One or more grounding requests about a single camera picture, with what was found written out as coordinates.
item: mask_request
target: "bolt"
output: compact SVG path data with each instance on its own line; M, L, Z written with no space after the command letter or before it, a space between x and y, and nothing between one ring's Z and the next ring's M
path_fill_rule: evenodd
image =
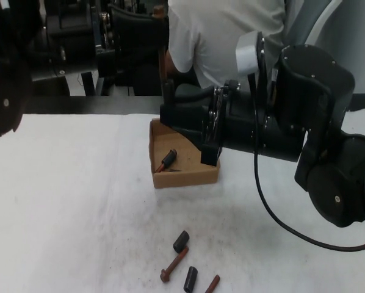
M189 248L186 246L184 250L176 256L175 260L172 261L172 263L168 266L166 270L161 270L160 278L162 282L167 283L169 282L170 274L173 272L173 270L177 267L177 265L183 260L185 255L188 253Z
M218 275L216 275L215 278L213 279L213 281L211 282L211 284L209 285L208 289L206 290L206 293L213 293L213 291L215 290L219 281L220 281L220 277Z

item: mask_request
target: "black cable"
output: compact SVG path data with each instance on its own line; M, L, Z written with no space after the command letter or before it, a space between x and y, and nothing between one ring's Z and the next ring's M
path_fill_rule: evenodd
M295 235L295 236L299 237L300 239L303 239L304 241L307 241L307 242L309 242L313 245L316 245L316 246L319 246L319 247L322 247L322 248L326 248L326 249L329 249L329 250L342 251L342 252L358 252L358 251L365 250L365 244L364 245L359 245L359 246L354 246L354 247L342 247L342 246L330 245L330 244L326 244L326 243L314 240L314 239L312 239L308 236L305 236L304 234L299 233L298 231L292 229L290 226L287 226L271 210L271 208L269 207L269 205L267 203L267 200L265 199L265 196L262 192L260 179L259 179L259 175L258 175L259 123L258 123L258 112L257 112L257 107L256 107L257 91L256 91L255 76L254 75L249 75L248 80L249 80L249 84L250 84L251 97L252 97L252 100L253 100L253 108L254 108L254 111L255 111L255 153L254 153L254 156L255 156L255 179L256 179L258 194L260 196L260 199L261 199L265 209L269 213L269 215L274 219L275 222L277 222L277 224L279 224L280 227L282 227L283 229L289 231L293 235Z

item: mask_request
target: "metal bolt head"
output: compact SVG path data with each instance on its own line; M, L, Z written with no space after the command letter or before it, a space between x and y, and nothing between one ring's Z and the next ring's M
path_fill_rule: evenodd
M170 281L169 275L165 272L165 270L161 270L160 278L164 283L168 283Z

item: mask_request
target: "white tablecloth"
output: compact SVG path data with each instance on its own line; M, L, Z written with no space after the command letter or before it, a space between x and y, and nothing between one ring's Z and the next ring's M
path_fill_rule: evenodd
M1 292L365 292L365 251L317 248L266 213L253 155L223 150L219 182L154 190L150 115L30 115L0 138ZM365 110L344 129L365 134ZM296 164L260 157L262 187L278 216L331 244L365 243L365 222L339 229L295 182ZM163 284L182 230L190 251Z

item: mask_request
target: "person's arm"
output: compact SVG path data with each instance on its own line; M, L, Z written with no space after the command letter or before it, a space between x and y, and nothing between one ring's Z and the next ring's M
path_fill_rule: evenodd
M166 53L167 74L187 73L193 65L196 38L189 25L175 12L178 7L169 7L169 50Z

